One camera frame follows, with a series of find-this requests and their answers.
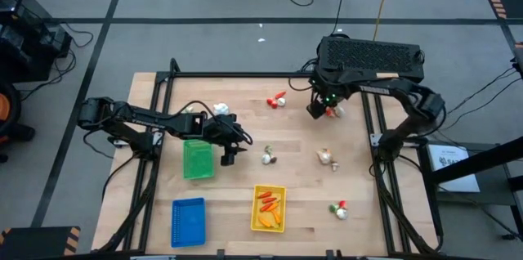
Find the gray floor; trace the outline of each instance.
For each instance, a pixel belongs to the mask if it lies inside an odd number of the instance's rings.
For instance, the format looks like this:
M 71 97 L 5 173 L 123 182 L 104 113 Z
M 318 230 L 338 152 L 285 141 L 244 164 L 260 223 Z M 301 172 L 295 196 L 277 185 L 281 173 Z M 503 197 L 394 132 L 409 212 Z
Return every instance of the gray floor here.
M 38 1 L 56 17 L 104 18 L 111 0 Z M 374 18 L 380 1 L 343 0 L 341 17 Z M 119 0 L 114 17 L 333 18 L 337 4 L 338 0 L 315 0 L 311 7 L 302 8 L 286 0 Z M 387 0 L 382 15 L 414 19 L 495 18 L 488 0 Z M 95 35 L 101 29 L 101 25 L 73 27 Z M 523 41 L 522 27 L 511 26 L 516 40 Z M 331 24 L 113 24 L 87 96 L 125 100 L 134 73 L 166 70 L 171 57 L 176 57 L 184 71 L 296 70 L 313 57 L 321 36 L 332 28 Z M 353 38 L 371 39 L 373 35 L 372 25 L 338 28 Z M 79 42 L 84 40 L 82 35 L 75 37 Z M 448 107 L 510 67 L 508 60 L 512 58 L 502 30 L 495 25 L 382 25 L 378 40 L 419 44 L 427 56 L 424 84 L 440 92 Z M 0 189 L 0 230 L 31 224 L 93 48 L 94 43 L 75 49 L 75 71 L 62 83 L 42 89 L 24 103 L 22 121 L 36 127 L 38 135 L 30 143 L 12 145 L 8 152 L 10 163 L 0 165 L 4 186 Z M 447 123 L 461 112 L 488 101 L 512 78 L 516 75 L 477 96 L 460 112 L 450 115 Z M 521 84 L 515 83 L 492 105 L 448 130 L 448 136 L 469 142 L 504 142 L 520 136 L 520 89 Z M 41 118 L 44 115 L 48 116 L 45 121 Z M 101 188 L 111 161 L 87 148 L 82 142 L 83 134 L 82 130 L 74 132 L 43 225 L 81 226 L 80 252 L 86 253 L 91 248 Z M 92 137 L 92 142 L 107 153 L 114 151 L 103 134 Z M 517 163 L 510 168 L 513 175 L 523 173 L 523 167 Z M 513 226 L 508 208 L 491 209 Z M 472 206 L 444 204 L 440 210 L 446 253 L 483 258 L 515 258 L 523 253 L 522 243 L 499 240 L 503 232 Z

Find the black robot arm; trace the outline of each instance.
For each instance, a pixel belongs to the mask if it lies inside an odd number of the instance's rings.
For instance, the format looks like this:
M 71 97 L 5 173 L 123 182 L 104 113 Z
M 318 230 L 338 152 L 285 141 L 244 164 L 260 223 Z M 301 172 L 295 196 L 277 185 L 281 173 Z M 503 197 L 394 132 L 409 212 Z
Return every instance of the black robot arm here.
M 225 154 L 221 165 L 232 165 L 235 155 L 245 149 L 238 144 L 252 138 L 236 123 L 235 114 L 217 115 L 208 119 L 206 112 L 162 114 L 129 105 L 124 101 L 113 101 L 108 97 L 89 98 L 82 104 L 78 126 L 89 131 L 103 130 L 110 134 L 110 141 L 125 141 L 140 158 L 154 157 L 154 146 L 158 138 L 151 132 L 138 132 L 125 123 L 134 123 L 163 129 L 182 140 L 198 139 L 223 146 Z
M 441 95 L 427 87 L 406 78 L 390 76 L 393 75 L 354 71 L 326 72 L 316 67 L 309 79 L 313 96 L 307 110 L 317 119 L 328 107 L 336 107 L 340 101 L 348 99 L 355 92 L 394 97 L 402 104 L 408 117 L 396 129 L 383 132 L 377 146 L 380 160 L 393 161 L 400 154 L 406 137 L 413 133 L 430 132 L 437 127 L 438 116 L 441 112 L 445 113 L 445 102 Z

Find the black floor stripe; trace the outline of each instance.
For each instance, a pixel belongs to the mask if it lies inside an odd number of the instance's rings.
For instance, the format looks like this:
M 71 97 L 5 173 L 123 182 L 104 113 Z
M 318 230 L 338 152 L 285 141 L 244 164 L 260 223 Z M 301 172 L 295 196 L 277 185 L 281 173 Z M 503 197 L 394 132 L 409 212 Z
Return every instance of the black floor stripe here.
M 102 24 L 101 18 L 53 18 L 52 22 Z M 111 18 L 110 24 L 142 25 L 207 25 L 207 24 L 334 24 L 334 18 Z M 506 20 L 509 25 L 523 25 L 523 19 Z M 339 24 L 373 25 L 375 18 L 341 18 Z M 380 25 L 500 25 L 497 19 L 393 19 L 380 20 Z
M 76 120 L 78 118 L 80 105 L 82 104 L 83 100 L 85 99 L 85 96 L 87 95 L 87 90 L 89 89 L 89 84 L 91 83 L 92 75 L 94 74 L 96 64 L 98 63 L 98 58 L 100 57 L 102 47 L 104 46 L 105 38 L 107 37 L 107 33 L 109 31 L 110 19 L 114 16 L 117 4 L 118 0 L 111 0 L 109 10 L 107 11 L 107 15 L 105 15 L 105 22 L 102 25 L 100 35 L 98 35 L 98 39 L 96 40 L 91 59 L 89 60 L 89 65 L 87 66 L 87 71 L 83 77 L 82 85 L 80 86 L 78 95 L 76 96 L 76 101 L 74 102 L 73 112 L 69 117 L 69 122 L 67 123 L 67 127 L 65 128 L 64 136 L 62 137 L 60 147 L 58 148 L 58 152 L 56 153 L 55 161 L 52 165 L 51 172 L 49 173 L 49 178 L 47 179 L 46 186 L 43 189 L 42 197 L 40 198 L 40 202 L 38 203 L 38 207 L 36 209 L 36 213 L 34 214 L 31 227 L 41 227 L 43 219 L 46 217 L 47 210 L 49 209 L 49 204 L 51 203 L 52 194 L 55 191 L 56 183 L 58 182 L 58 177 L 60 176 L 65 156 L 67 155 L 67 150 L 69 149 L 69 144 L 71 143 L 71 139 L 73 138 L 73 133 L 74 129 L 76 128 Z

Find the orange tray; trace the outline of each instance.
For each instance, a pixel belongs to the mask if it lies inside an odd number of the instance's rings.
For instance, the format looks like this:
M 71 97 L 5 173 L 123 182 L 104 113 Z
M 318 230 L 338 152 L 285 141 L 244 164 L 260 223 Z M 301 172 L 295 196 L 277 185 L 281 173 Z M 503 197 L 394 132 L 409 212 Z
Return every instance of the orange tray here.
M 278 207 L 275 212 L 279 214 L 281 223 L 276 223 L 275 216 L 272 212 L 260 212 L 260 208 L 264 206 L 263 199 L 257 197 L 267 191 L 272 192 L 270 198 L 276 198 Z M 286 189 L 284 186 L 254 186 L 253 194 L 253 215 L 251 216 L 251 229 L 253 231 L 267 231 L 267 232 L 284 232 L 285 231 L 285 199 Z M 265 227 L 259 220 L 258 216 L 262 217 L 270 223 L 270 227 Z

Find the wooden table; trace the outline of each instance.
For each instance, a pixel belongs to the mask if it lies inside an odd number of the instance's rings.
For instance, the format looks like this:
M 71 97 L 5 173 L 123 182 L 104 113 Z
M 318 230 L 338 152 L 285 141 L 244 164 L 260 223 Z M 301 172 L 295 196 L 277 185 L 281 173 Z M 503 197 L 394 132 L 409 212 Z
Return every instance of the wooden table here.
M 149 107 L 154 77 L 155 74 L 135 74 L 128 98 L 130 104 Z M 305 79 L 294 79 L 293 85 L 305 87 L 307 83 Z M 266 99 L 282 90 L 287 91 L 287 105 L 271 109 Z M 164 92 L 160 95 L 161 104 Z M 215 147 L 215 177 L 187 181 L 182 175 L 182 141 L 166 137 L 147 253 L 216 254 L 218 249 L 224 249 L 227 255 L 321 256 L 326 249 L 340 249 L 344 255 L 387 255 L 376 184 L 368 173 L 371 155 L 359 94 L 342 103 L 347 112 L 344 118 L 314 120 L 305 110 L 310 93 L 289 89 L 286 78 L 176 78 L 169 113 L 192 100 L 201 100 L 209 106 L 225 102 L 238 115 L 238 122 L 253 137 L 254 144 L 245 145 L 248 151 L 238 154 L 235 164 L 229 167 L 220 166 L 223 149 Z M 396 126 L 405 118 L 396 100 L 384 98 L 384 107 L 388 125 Z M 278 157 L 276 164 L 261 162 L 267 145 L 273 147 Z M 319 163 L 315 152 L 322 148 L 329 148 L 340 163 L 337 172 Z M 417 161 L 413 150 L 405 150 L 403 154 Z M 113 170 L 130 155 L 129 149 L 116 150 Z M 421 174 L 407 163 L 396 164 L 405 214 L 427 243 L 436 247 Z M 101 247 L 127 216 L 137 165 L 128 165 L 109 184 L 94 249 Z M 250 230 L 255 184 L 287 187 L 285 233 Z M 193 197 L 206 200 L 207 243 L 172 249 L 172 201 Z M 336 219 L 328 211 L 330 204 L 342 199 L 348 202 L 346 221 Z M 140 218 L 136 220 L 133 246 L 137 246 L 139 227 Z M 395 221 L 393 230 L 396 249 L 400 250 Z

